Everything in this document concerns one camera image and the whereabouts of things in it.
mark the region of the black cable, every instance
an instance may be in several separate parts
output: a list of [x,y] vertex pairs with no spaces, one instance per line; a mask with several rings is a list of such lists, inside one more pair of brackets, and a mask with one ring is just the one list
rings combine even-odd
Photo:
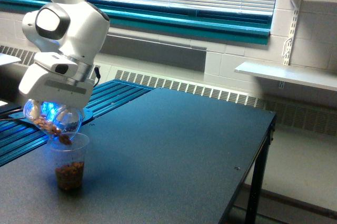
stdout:
[[0,119],[0,121],[11,121],[11,120],[23,120],[25,119],[26,117],[22,117],[22,118],[9,118],[9,119]]
[[5,116],[5,115],[10,115],[10,114],[16,113],[16,112],[22,112],[22,108],[15,109],[15,110],[11,110],[11,111],[9,111],[9,112],[1,113],[1,114],[0,114],[0,117],[3,117],[3,116]]
[[100,68],[99,67],[95,67],[94,68],[96,77],[97,77],[97,83],[95,83],[94,87],[96,87],[98,85],[98,83],[100,82],[101,79],[101,74],[100,74]]

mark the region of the dark gray tabletop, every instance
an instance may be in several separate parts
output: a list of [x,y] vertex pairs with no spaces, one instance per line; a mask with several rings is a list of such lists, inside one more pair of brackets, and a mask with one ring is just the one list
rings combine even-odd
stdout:
[[150,91],[81,128],[91,138],[81,190],[58,190],[46,145],[1,167],[0,223],[218,223],[273,119]]

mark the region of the blue metal rail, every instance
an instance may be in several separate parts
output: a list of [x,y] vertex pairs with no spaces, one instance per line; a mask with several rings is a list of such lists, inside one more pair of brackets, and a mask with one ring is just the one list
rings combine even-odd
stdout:
[[[97,86],[86,108],[94,119],[130,102],[153,88],[120,80]],[[22,121],[0,122],[0,167],[44,145],[47,136],[31,124]]]

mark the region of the clear plastic cup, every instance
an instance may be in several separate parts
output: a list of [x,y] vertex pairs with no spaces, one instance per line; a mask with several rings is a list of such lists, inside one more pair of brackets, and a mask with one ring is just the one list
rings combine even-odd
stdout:
[[82,185],[84,162],[89,137],[81,133],[64,133],[71,140],[71,144],[63,144],[58,137],[48,142],[53,160],[57,185],[68,191]]

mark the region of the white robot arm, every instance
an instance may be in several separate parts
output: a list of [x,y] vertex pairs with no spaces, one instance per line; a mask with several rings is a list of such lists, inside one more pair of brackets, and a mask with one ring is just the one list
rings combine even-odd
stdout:
[[94,83],[87,76],[110,20],[86,0],[51,1],[23,19],[24,34],[41,52],[36,53],[19,90],[37,103],[81,109],[92,94]]

